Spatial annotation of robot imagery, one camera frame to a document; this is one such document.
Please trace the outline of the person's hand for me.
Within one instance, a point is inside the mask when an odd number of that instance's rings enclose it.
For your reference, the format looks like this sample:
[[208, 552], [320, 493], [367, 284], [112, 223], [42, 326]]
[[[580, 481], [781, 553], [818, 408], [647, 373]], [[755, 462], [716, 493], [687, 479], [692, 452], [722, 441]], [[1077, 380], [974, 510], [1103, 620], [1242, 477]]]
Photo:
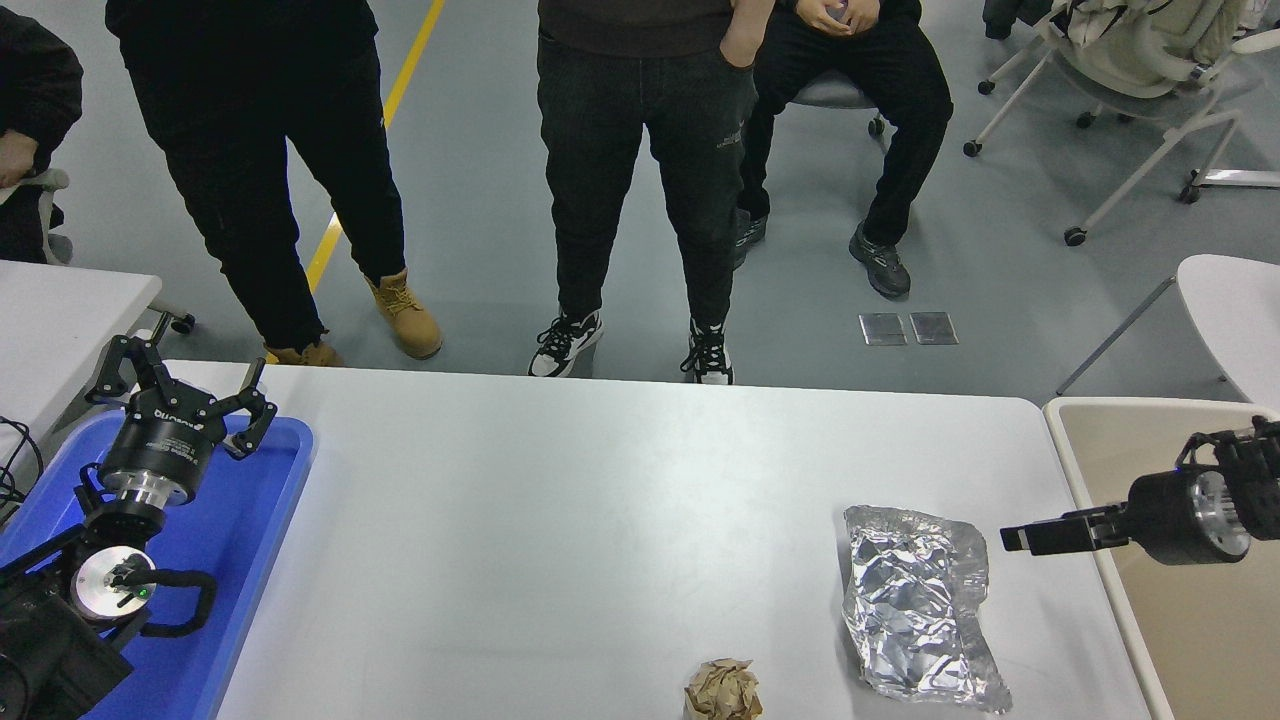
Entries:
[[38, 141], [17, 129], [5, 129], [0, 137], [0, 187], [20, 183], [35, 165]]

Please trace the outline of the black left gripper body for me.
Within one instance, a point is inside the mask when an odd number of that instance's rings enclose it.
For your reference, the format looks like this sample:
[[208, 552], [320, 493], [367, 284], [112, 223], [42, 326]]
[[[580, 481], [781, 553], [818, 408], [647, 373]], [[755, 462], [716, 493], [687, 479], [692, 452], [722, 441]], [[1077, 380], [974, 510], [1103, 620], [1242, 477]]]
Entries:
[[214, 446], [225, 438], [220, 418], [164, 407], [138, 393], [125, 406], [125, 420], [100, 464], [100, 482], [118, 488], [127, 477], [148, 471], [184, 488], [198, 488]]

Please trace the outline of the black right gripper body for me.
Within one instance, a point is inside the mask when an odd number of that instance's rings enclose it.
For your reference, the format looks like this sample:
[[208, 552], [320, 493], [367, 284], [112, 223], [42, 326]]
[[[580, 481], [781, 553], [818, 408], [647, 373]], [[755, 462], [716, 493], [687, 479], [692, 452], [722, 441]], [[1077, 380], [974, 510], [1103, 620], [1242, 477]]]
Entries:
[[1196, 519], [1193, 469], [1137, 478], [1126, 498], [1126, 533], [1155, 561], [1167, 566], [1208, 562], [1208, 541]]

